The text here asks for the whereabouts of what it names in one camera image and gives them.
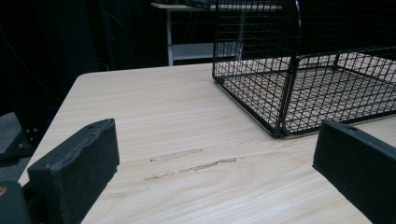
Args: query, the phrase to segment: scratch mark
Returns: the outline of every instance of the scratch mark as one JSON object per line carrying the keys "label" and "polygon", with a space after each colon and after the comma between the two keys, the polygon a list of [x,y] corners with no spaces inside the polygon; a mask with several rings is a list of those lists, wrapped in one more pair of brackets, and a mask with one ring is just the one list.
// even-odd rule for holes
{"label": "scratch mark", "polygon": [[162,161],[169,161],[169,160],[174,160],[180,157],[184,157],[184,156],[188,156],[190,154],[194,154],[194,153],[200,153],[203,152],[203,150],[201,149],[193,149],[193,150],[187,150],[187,151],[181,151],[181,152],[176,152],[176,153],[172,153],[172,154],[168,154],[168,155],[162,155],[160,157],[160,159]]}
{"label": "scratch mark", "polygon": [[131,196],[131,195],[134,195],[137,193],[141,193],[141,192],[144,192],[147,190],[150,190],[150,189],[128,189],[128,190],[114,192],[114,193],[104,195],[102,197],[102,199],[107,200],[107,199],[114,199],[114,198],[123,198],[123,197]]}
{"label": "scratch mark", "polygon": [[162,177],[165,177],[165,176],[169,176],[169,175],[175,175],[175,172],[168,172],[168,173],[166,173],[164,175],[152,175],[150,177],[146,177],[146,178],[143,178],[143,179],[145,179],[146,181],[148,181],[148,180],[156,180],[156,179],[159,179],[159,178],[162,178]]}
{"label": "scratch mark", "polygon": [[208,167],[217,165],[217,164],[219,164],[219,163],[224,163],[224,162],[236,162],[236,158],[225,159],[225,160],[220,160],[220,161],[215,161],[215,162],[212,162],[212,163],[209,163],[209,164],[204,164],[204,165],[199,165],[199,166],[191,167],[191,168],[189,168],[189,169],[182,169],[182,170],[179,170],[179,172],[180,172],[180,173],[187,173],[188,171],[191,171],[191,170],[193,170],[193,171],[203,170],[203,169],[205,169],[205,168],[208,168]]}

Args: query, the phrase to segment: white shelf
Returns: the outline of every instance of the white shelf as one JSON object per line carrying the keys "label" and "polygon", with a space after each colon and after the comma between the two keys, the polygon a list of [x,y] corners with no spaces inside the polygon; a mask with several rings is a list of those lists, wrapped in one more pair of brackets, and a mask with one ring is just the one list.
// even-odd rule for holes
{"label": "white shelf", "polygon": [[172,50],[174,60],[213,57],[213,43],[173,45]]}

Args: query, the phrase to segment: wooden table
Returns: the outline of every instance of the wooden table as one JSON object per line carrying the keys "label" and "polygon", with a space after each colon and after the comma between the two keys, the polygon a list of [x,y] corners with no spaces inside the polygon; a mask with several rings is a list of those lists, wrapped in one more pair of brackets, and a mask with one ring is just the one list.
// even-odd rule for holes
{"label": "wooden table", "polygon": [[[30,164],[84,125],[114,118],[119,170],[85,223],[369,223],[312,168],[316,134],[271,138],[211,68],[80,76]],[[396,143],[396,118],[358,127]]]}

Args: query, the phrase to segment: wire mesh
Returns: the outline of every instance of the wire mesh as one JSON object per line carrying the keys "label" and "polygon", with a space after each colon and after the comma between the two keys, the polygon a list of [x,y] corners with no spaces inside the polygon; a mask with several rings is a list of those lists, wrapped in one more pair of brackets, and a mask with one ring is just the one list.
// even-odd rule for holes
{"label": "wire mesh", "polygon": [[356,3],[218,0],[213,78],[274,137],[395,114],[395,4]]}

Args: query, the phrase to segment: table surface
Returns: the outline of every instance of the table surface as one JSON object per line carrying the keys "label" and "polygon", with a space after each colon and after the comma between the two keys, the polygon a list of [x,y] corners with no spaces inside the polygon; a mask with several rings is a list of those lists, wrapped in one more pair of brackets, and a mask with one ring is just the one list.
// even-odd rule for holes
{"label": "table surface", "polygon": [[[114,118],[120,166],[84,223],[369,223],[312,168],[316,134],[271,138],[211,68],[80,76],[29,166],[83,126]],[[391,145],[395,126],[358,125]]]}

